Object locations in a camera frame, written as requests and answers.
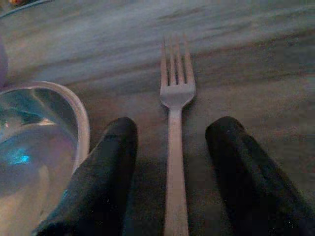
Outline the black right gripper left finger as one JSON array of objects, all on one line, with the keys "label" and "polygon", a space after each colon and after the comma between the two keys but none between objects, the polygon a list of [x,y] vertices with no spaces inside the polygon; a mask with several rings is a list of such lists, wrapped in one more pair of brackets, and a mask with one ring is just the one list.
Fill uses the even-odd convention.
[{"label": "black right gripper left finger", "polygon": [[58,206],[33,236],[119,236],[138,147],[128,118],[109,123],[99,143],[71,177]]}]

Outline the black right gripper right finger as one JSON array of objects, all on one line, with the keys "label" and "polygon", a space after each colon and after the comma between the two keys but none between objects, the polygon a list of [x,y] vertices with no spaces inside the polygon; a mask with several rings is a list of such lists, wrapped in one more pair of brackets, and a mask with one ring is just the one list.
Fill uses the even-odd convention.
[{"label": "black right gripper right finger", "polygon": [[234,235],[314,235],[314,211],[237,119],[214,121],[205,138]]}]

